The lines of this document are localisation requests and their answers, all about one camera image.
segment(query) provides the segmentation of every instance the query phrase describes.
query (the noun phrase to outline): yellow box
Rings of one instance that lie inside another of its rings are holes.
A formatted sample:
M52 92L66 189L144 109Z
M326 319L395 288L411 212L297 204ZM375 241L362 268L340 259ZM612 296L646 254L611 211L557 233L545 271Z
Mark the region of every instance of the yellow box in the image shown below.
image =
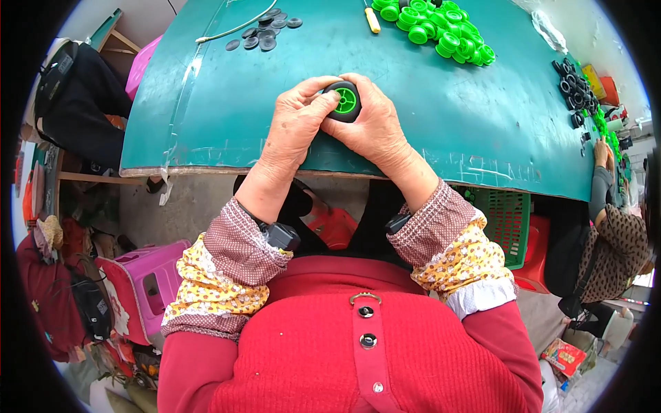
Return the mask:
M588 64L582 66L580 69L583 74L588 76L588 80L590 81L590 89L594 93L594 96L596 96L599 100L605 98L606 91L603 89L602 81L599 80L599 75L597 75L594 67Z

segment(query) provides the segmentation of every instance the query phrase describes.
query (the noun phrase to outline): black cable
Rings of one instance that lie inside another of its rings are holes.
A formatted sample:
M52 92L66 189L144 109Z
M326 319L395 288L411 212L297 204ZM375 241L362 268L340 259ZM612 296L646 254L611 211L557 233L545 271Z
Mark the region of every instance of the black cable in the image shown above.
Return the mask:
M172 7L172 11L175 12L175 16L176 16L175 6L172 5L172 3L170 2L170 0L167 0L167 2L168 2L168 4L170 5L170 7Z

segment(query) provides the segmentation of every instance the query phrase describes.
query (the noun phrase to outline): green work table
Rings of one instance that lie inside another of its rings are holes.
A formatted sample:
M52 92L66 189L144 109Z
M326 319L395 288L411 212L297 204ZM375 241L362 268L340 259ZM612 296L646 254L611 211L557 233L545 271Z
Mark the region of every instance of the green work table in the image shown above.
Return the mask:
M369 30L360 0L278 0L303 25L285 27L269 52L225 45L244 29L195 43L257 16L272 0L189 0L158 45L128 121L122 176L240 173L259 158L276 97L312 76L367 75L395 103L410 144L443 179L589 200L592 120L573 129L553 51L509 0L458 0L496 52L491 66L439 56L379 17ZM582 151L580 135L589 131ZM382 176L320 133L300 173Z

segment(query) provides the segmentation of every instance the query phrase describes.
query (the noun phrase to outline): green plastic basket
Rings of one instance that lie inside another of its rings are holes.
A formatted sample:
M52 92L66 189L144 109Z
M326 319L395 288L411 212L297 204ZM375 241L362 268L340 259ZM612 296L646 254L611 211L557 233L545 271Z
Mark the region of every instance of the green plastic basket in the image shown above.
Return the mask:
M474 190L475 207L486 216L485 235L505 253L505 267L524 266L530 229L530 194L488 188Z

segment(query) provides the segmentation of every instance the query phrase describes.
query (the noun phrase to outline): screwdriver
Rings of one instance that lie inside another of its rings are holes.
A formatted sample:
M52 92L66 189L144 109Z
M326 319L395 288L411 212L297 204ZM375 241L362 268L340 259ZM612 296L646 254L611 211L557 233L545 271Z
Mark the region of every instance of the screwdriver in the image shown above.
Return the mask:
M369 28L371 29L372 33L380 32L381 26L379 25L379 21L376 19L374 10L368 6L368 2L366 0L363 0L363 3L365 3L365 16L368 17Z

